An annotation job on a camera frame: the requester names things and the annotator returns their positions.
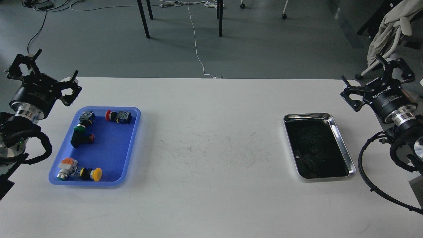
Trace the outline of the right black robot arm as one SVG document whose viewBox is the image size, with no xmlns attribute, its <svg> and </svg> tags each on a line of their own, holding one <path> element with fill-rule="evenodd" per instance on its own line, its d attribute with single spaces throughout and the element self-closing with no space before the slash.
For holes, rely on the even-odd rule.
<svg viewBox="0 0 423 238">
<path fill-rule="evenodd" d="M 384 68 L 382 77 L 365 86 L 352 86 L 344 76 L 341 77 L 346 87 L 340 96 L 354 111 L 358 112 L 368 104 L 382 123 L 393 124 L 391 128 L 376 133 L 365 142 L 359 152 L 358 170 L 371 192 L 422 214 L 422 209 L 403 203 L 379 189 L 364 171 L 364 151 L 370 143 L 379 139 L 380 143 L 390 144 L 390 158 L 397 166 L 408 172 L 422 173 L 422 115 L 413 114 L 417 103 L 402 87 L 415 80 L 414 72 L 402 58 L 387 61 L 380 54 L 376 58 Z"/>
</svg>

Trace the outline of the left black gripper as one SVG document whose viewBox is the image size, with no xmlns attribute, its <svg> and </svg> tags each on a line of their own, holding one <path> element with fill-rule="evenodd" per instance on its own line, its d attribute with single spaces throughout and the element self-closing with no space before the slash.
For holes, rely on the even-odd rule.
<svg viewBox="0 0 423 238">
<path fill-rule="evenodd" d="M 39 49 L 35 54 L 24 56 L 17 54 L 12 64 L 5 71 L 8 79 L 21 81 L 21 86 L 16 91 L 9 105 L 15 111 L 15 116 L 26 119 L 45 119 L 50 114 L 51 109 L 57 99 L 65 106 L 70 106 L 78 97 L 82 87 L 78 85 L 78 70 L 68 81 L 58 82 L 46 74 L 41 75 L 36 59 L 41 54 Z M 20 65 L 25 65 L 30 72 L 23 76 Z M 71 89 L 71 94 L 60 95 L 62 90 Z"/>
</svg>

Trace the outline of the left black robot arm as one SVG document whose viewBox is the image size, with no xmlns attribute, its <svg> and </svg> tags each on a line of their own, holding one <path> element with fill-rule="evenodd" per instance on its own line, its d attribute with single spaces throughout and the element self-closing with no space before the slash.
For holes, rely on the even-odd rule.
<svg viewBox="0 0 423 238">
<path fill-rule="evenodd" d="M 36 59 L 41 52 L 42 49 L 27 56 L 17 54 L 5 71 L 8 79 L 21 81 L 21 86 L 9 103 L 14 113 L 1 112 L 1 167 L 7 169 L 0 176 L 1 198 L 15 184 L 9 177 L 20 165 L 39 163 L 52 154 L 48 136 L 35 121 L 47 118 L 57 100 L 70 106 L 82 90 L 76 79 L 78 71 L 74 72 L 70 80 L 62 82 L 40 72 Z M 25 150 L 29 138 L 40 140 L 44 148 L 42 155 L 28 158 L 29 154 Z"/>
</svg>

